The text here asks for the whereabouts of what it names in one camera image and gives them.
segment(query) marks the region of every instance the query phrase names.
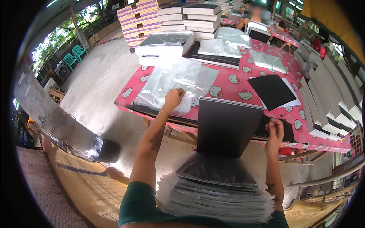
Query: plastic bag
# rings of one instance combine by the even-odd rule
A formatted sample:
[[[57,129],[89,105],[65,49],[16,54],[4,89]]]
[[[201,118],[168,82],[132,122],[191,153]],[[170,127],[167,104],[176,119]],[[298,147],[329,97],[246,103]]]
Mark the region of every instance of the plastic bag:
[[[227,45],[237,45],[240,49],[251,48],[251,38],[235,28],[219,28],[217,39],[222,39]]]
[[[103,138],[96,136],[92,142],[91,149],[81,152],[80,155],[88,161],[97,160],[99,158],[102,146]]]
[[[264,190],[267,186],[257,176],[253,178],[239,158],[193,152],[178,160],[173,170],[157,182],[156,204],[168,214],[244,224],[271,218],[275,196]]]
[[[155,32],[135,48],[135,53],[139,57],[161,54],[180,57],[190,49],[194,39],[192,31]]]
[[[287,70],[279,57],[272,56],[264,52],[258,52],[252,49],[249,50],[249,53],[254,65],[272,69],[274,71],[279,71],[283,74],[287,73]]]
[[[225,45],[222,39],[202,40],[198,54],[241,58],[237,45]]]
[[[182,88],[186,95],[173,110],[173,114],[183,115],[190,111],[194,97],[204,96],[209,92],[218,73],[218,70],[202,66],[201,62],[160,55],[149,80],[134,103],[160,110],[165,103],[166,94],[171,89]]]

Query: wooden pallet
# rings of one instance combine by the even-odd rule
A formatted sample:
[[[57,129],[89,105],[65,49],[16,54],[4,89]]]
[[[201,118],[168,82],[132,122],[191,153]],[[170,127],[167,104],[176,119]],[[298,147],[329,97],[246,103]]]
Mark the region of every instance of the wooden pallet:
[[[61,103],[62,99],[66,95],[66,91],[62,91],[60,88],[54,89],[52,87],[47,90],[47,93],[58,104]]]

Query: worker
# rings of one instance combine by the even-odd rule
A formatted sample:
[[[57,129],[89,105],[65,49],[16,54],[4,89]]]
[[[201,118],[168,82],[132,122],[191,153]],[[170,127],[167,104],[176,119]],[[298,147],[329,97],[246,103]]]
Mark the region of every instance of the worker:
[[[245,25],[247,25],[249,23],[250,20],[252,21],[257,21],[257,22],[262,22],[264,24],[269,24],[269,22],[264,19],[264,16],[266,14],[266,4],[263,3],[260,0],[255,0],[252,1],[248,7],[248,14],[244,14],[239,23],[236,25],[236,28],[239,30],[242,30],[244,32],[244,28]],[[272,34],[272,28],[270,26],[268,26],[267,31],[270,33],[270,39],[273,39],[273,34]]]
[[[137,149],[130,182],[122,199],[119,210],[119,227],[146,228],[146,227],[178,227],[178,228],[203,228],[208,224],[217,224],[217,219],[203,216],[173,216],[156,207],[155,162],[160,150],[166,121],[174,108],[176,108],[186,92],[183,89],[170,90],[165,96],[165,104],[155,120],[149,126]],[[278,119],[271,119],[266,125],[269,139],[265,145],[266,155],[266,185],[268,192],[275,195],[274,212],[269,224],[263,227],[288,227],[283,213],[284,188],[281,181],[278,150],[284,137],[283,123]],[[242,224],[229,224],[221,221],[226,227],[247,227]]]
[[[249,8],[249,6],[250,6],[251,2],[252,2],[251,0],[248,0],[248,1],[246,2],[246,5],[243,5],[243,6],[241,6],[241,7],[239,8],[238,12],[239,12],[239,13],[242,13],[242,12],[244,11],[244,14],[248,14],[248,11],[247,11],[246,9],[248,9],[248,8]]]

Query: plastic chair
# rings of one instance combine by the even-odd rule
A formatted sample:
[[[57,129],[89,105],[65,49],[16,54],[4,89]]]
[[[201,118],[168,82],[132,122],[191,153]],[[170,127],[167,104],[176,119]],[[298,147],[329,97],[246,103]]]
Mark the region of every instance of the plastic chair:
[[[86,54],[89,54],[87,51],[86,51],[86,48],[83,47],[81,48],[79,45],[76,45],[72,48],[72,52],[73,54],[77,57],[78,61],[81,62],[81,55],[86,52]]]
[[[68,53],[64,57],[64,62],[68,65],[71,71],[73,71],[72,64],[74,64],[76,61],[80,62],[76,56],[73,56],[70,53]]]

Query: bracelet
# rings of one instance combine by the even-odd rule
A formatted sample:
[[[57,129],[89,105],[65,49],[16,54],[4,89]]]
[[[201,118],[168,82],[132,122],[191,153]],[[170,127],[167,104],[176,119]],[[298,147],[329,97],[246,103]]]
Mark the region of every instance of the bracelet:
[[[170,115],[170,114],[169,114],[169,113],[167,113],[166,111],[160,111],[159,113],[161,113],[161,112],[166,113],[166,114],[167,114],[167,116],[169,116],[169,115]]]

